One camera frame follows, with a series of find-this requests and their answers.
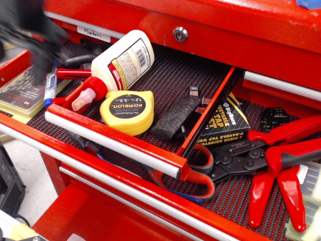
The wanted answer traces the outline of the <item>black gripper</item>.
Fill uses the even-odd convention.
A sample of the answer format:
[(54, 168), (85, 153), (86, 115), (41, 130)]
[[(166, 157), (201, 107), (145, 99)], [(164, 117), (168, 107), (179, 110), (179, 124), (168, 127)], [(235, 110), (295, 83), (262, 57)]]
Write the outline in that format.
[(48, 40), (36, 40), (28, 38), (27, 49), (33, 56), (34, 79), (36, 85), (43, 85), (48, 73), (54, 67), (55, 61), (65, 64), (68, 53), (64, 47), (65, 39), (51, 42)]

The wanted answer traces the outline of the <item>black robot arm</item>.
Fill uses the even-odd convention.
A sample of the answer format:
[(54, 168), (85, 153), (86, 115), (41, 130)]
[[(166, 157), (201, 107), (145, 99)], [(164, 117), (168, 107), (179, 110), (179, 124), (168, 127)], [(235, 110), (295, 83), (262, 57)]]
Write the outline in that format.
[(3, 43), (31, 52), (36, 84), (44, 83), (56, 60), (65, 61), (63, 45), (69, 36), (45, 16), (43, 1), (1, 1), (1, 59)]

